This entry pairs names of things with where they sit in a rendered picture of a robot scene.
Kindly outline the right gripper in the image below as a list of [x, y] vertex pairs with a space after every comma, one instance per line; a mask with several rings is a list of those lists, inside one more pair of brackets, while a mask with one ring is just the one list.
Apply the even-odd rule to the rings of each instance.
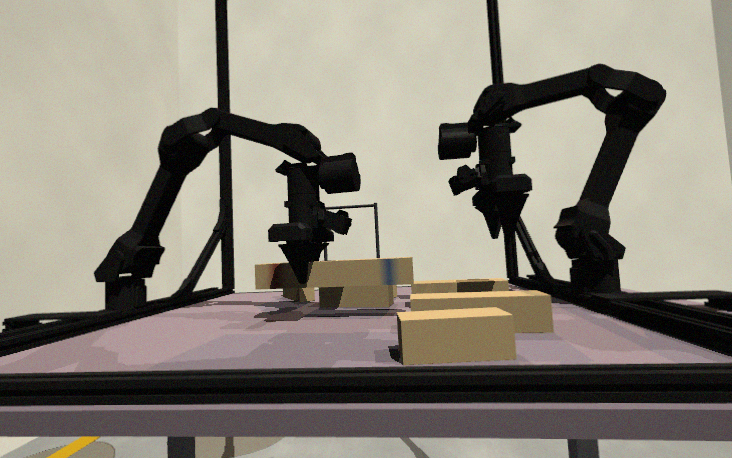
[[[307, 282], [309, 261], [319, 261], [321, 252], [329, 245], [329, 243], [322, 242], [334, 241], [332, 230], [323, 229], [320, 225], [319, 228], [311, 229], [310, 227], [313, 205], [316, 205], [316, 201], [320, 201], [320, 196], [316, 194], [288, 196], [288, 201], [284, 201], [284, 207], [288, 208], [289, 223], [273, 224], [268, 230], [268, 242], [286, 241], [286, 244], [278, 244], [278, 246], [283, 251], [300, 284]], [[320, 207], [321, 203], [323, 202], [320, 201]], [[290, 224], [297, 222], [298, 224]], [[312, 239], [311, 235], [313, 235]]]

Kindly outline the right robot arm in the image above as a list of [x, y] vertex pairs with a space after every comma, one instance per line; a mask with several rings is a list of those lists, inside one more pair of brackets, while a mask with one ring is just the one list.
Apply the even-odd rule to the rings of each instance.
[[[209, 129], [211, 131], [205, 136], [199, 133]], [[145, 279], [141, 278], [152, 278], [155, 266], [160, 264], [165, 247], [160, 246], [159, 234], [186, 176], [199, 167], [208, 152], [217, 148], [228, 134], [272, 145], [270, 147], [301, 162], [291, 164], [284, 160], [275, 169], [287, 176], [288, 196], [320, 196], [319, 187], [327, 194], [360, 190], [356, 156], [350, 152], [327, 157], [319, 139], [303, 125], [268, 124], [218, 108], [181, 118], [162, 132], [158, 145], [160, 166], [132, 228], [116, 239], [94, 271], [96, 282], [105, 282], [105, 309], [99, 311], [126, 312], [151, 306], [147, 304]], [[317, 165], [308, 166], [311, 162]], [[320, 201], [313, 205], [311, 228], [320, 225], [323, 229], [347, 235], [351, 222], [346, 211], [325, 210], [325, 204], [321, 203], [320, 207]], [[131, 276], [119, 276], [129, 273]]]

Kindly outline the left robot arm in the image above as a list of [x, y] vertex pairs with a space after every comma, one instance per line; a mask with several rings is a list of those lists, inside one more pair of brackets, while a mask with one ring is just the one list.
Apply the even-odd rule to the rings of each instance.
[[[603, 87], [623, 92], [615, 97]], [[479, 96], [468, 122], [440, 124], [438, 156], [439, 160], [470, 158], [477, 147], [479, 157], [511, 152], [510, 133], [522, 126], [511, 116], [580, 95], [606, 114], [606, 136], [579, 201], [560, 212], [553, 227], [557, 228], [555, 239], [573, 259], [569, 291], [589, 296], [627, 293], [621, 291], [618, 265], [626, 248], [609, 235], [608, 208], [638, 134], [665, 101], [666, 90], [659, 82], [638, 72], [596, 64], [528, 84], [489, 85]], [[449, 179], [454, 196], [488, 184], [482, 160], [479, 167], [459, 167], [457, 175]]]

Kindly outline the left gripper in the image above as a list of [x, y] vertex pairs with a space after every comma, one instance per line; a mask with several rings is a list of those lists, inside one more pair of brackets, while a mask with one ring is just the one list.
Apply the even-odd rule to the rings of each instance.
[[527, 192], [532, 190], [532, 179], [526, 174], [513, 174], [512, 164], [516, 160], [511, 152], [487, 153], [480, 156], [479, 160], [485, 163], [490, 183], [479, 185], [479, 191], [472, 197], [472, 204], [483, 213], [492, 239], [498, 238], [501, 225], [504, 237], [510, 238], [529, 197]]

